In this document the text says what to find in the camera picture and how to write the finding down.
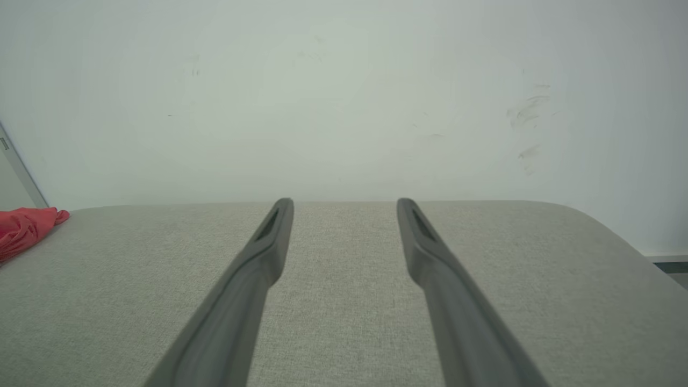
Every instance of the white wall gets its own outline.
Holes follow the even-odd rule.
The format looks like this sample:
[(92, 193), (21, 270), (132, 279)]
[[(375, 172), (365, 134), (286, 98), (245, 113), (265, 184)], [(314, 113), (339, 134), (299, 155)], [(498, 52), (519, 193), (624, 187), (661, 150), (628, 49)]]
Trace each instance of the white wall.
[(529, 199), (688, 253), (688, 2), (0, 0), (51, 205)]

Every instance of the gray fabric surface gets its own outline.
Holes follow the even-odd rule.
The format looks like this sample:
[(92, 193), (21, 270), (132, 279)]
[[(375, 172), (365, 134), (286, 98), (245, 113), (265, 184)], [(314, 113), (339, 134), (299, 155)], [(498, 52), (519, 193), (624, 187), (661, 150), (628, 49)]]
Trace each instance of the gray fabric surface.
[[(269, 204), (75, 211), (0, 269), (0, 386), (139, 386)], [(553, 386), (684, 386), (688, 292), (593, 219), (421, 203)], [(442, 375), (394, 203), (297, 203), (251, 386)]]

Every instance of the red garment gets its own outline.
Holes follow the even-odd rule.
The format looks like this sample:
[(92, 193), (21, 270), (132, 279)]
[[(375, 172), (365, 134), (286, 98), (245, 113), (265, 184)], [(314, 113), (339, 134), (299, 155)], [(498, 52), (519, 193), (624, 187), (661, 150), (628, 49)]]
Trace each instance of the red garment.
[(0, 264), (38, 243), (68, 218), (69, 212), (55, 207), (0, 211)]

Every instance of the white door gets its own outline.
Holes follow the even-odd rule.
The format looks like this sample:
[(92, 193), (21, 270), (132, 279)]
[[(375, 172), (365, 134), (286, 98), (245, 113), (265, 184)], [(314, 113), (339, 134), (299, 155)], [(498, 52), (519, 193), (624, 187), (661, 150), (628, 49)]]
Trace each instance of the white door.
[(47, 207), (2, 127), (0, 153), (0, 211)]

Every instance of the bed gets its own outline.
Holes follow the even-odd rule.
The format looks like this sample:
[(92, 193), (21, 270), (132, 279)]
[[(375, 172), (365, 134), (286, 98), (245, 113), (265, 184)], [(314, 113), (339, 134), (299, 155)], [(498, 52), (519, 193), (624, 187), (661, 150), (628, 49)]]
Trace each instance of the bed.
[[(571, 208), (420, 202), (551, 386), (684, 386), (688, 291)], [(0, 269), (0, 386), (141, 386), (271, 203), (81, 209)], [(249, 386), (442, 386), (394, 202), (297, 202)]]

